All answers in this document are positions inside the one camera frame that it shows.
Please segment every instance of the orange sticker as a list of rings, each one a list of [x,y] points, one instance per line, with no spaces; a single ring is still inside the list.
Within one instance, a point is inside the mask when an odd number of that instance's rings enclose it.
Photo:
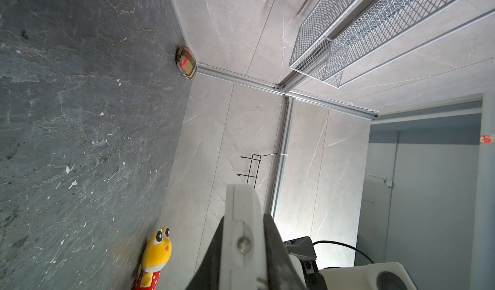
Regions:
[[[187,62],[187,57],[184,57],[184,61],[179,65],[183,67],[184,65],[186,65],[186,62]]]
[[[492,137],[493,137],[493,140],[495,140],[495,135],[493,135],[493,134],[481,135],[480,136],[480,143],[493,143],[494,141],[492,140]]]

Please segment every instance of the black wire hook rack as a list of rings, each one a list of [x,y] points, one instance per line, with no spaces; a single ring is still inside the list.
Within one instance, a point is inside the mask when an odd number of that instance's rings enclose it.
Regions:
[[[261,158],[262,157],[268,157],[268,156],[273,156],[273,155],[280,155],[281,152],[275,152],[275,153],[270,153],[270,154],[267,154],[267,155],[257,155],[257,154],[254,154],[251,156],[251,157],[243,157],[241,156],[241,158],[244,158],[244,159],[250,159],[251,160],[251,163],[249,165],[249,171],[246,174],[237,174],[237,176],[245,176],[247,177],[246,178],[246,184],[249,183],[249,178],[254,178],[254,185],[253,187],[256,188],[256,181],[258,180],[258,172],[259,172],[259,165],[261,164]],[[253,161],[258,161],[258,167],[256,169],[256,175],[251,175],[251,168],[252,168],[252,162]]]

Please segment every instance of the yellow plush toy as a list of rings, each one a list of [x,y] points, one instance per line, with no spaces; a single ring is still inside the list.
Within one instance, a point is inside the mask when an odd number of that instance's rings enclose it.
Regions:
[[[141,259],[141,273],[135,290],[154,290],[160,277],[161,269],[167,264],[172,253],[169,229],[167,227],[153,233],[152,239],[146,244]]]

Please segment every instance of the marble-patterned wall panel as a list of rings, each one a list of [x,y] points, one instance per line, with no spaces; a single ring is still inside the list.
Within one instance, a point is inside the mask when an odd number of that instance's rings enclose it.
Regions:
[[[246,74],[273,0],[173,0],[198,61]]]
[[[202,74],[193,81],[159,223],[173,253],[157,289],[184,289],[193,277],[233,85]]]
[[[247,174],[250,161],[241,156],[270,154],[278,149],[276,137],[283,100],[280,95],[234,85],[196,269],[224,215],[227,185],[246,183],[246,177],[237,174]],[[272,171],[272,159],[272,156],[263,157],[259,167],[256,191],[262,204]],[[252,175],[255,174],[255,165],[254,161]],[[254,184],[254,181],[250,179],[249,184]]]
[[[282,240],[310,236],[328,109],[294,101],[275,224]]]
[[[330,110],[311,239],[356,246],[370,121]],[[354,251],[315,246],[319,268],[354,265]]]

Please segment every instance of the black cable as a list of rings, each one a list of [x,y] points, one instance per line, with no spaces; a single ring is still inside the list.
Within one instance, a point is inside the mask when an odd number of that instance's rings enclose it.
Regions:
[[[347,244],[341,243],[339,241],[333,241],[333,240],[319,240],[319,241],[314,242],[313,243],[313,246],[316,245],[316,244],[321,244],[321,243],[325,243],[325,244],[336,244],[336,245],[344,246],[344,247],[347,247],[347,248],[350,248],[350,249],[354,249],[355,251],[357,251],[360,254],[362,254],[363,256],[365,256],[366,259],[368,259],[372,264],[375,264],[375,262],[373,260],[371,260],[370,257],[368,257],[367,255],[365,255],[364,252],[362,252],[361,250],[359,250],[359,249],[357,249],[355,247],[352,247],[351,245],[347,245]]]

